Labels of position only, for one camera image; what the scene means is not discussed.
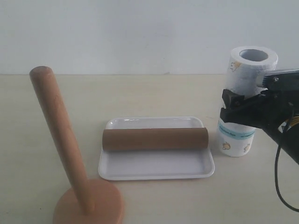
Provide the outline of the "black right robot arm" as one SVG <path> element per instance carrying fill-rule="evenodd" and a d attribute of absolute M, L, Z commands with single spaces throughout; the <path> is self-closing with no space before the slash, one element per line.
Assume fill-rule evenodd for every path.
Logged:
<path fill-rule="evenodd" d="M 224 89 L 225 107 L 220 118 L 234 123 L 262 129 L 296 162 L 299 162 L 299 92 L 271 91 L 245 98 Z"/>

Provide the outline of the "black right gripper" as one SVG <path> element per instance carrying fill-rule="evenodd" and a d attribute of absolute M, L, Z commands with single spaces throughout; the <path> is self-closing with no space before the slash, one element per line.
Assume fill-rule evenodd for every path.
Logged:
<path fill-rule="evenodd" d="M 224 89 L 222 101 L 220 117 L 225 123 L 257 127 L 273 140 L 284 139 L 284 132 L 295 126 L 299 115 L 298 91 L 265 90 L 246 98 Z"/>

